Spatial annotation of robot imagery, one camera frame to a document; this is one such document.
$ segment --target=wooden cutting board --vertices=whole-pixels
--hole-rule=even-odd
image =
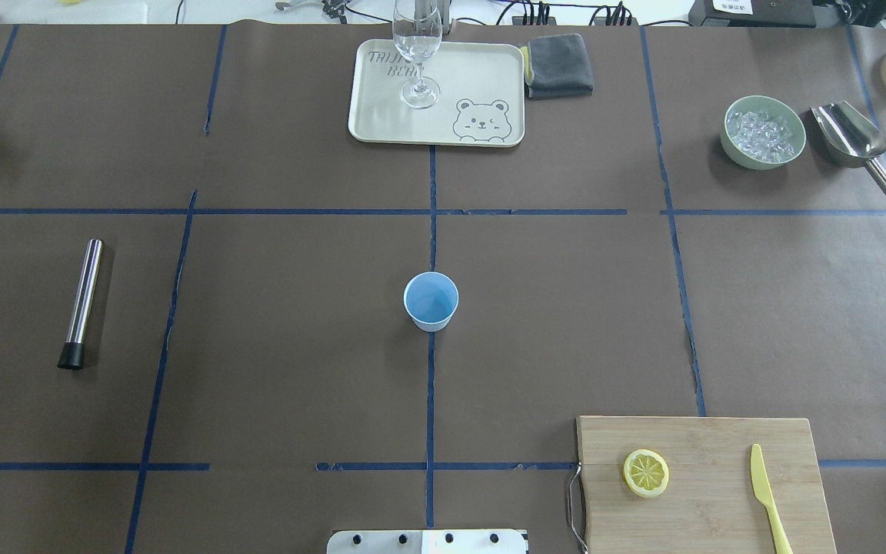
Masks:
[[[836,554],[808,420],[580,416],[577,435],[591,554],[774,554],[751,487],[754,444],[792,550]],[[657,498],[625,484],[623,462],[636,449],[668,464]]]

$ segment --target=glass base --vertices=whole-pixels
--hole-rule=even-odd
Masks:
[[[422,86],[419,87],[419,77],[412,77],[401,85],[398,93],[401,101],[415,109],[426,109],[440,99],[440,85],[432,78],[423,77]]]

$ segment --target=folded cloth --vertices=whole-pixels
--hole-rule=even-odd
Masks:
[[[538,36],[521,51],[529,98],[571,97],[594,91],[594,71],[583,36]]]

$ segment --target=lemon slice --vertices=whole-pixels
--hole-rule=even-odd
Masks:
[[[656,452],[637,449],[625,460],[625,481],[634,494],[657,497],[668,487],[668,464]]]

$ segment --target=bear drawing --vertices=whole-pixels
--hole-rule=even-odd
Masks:
[[[453,132],[461,142],[501,143],[511,134],[508,103],[496,99],[491,104],[474,104],[470,99],[457,102]]]

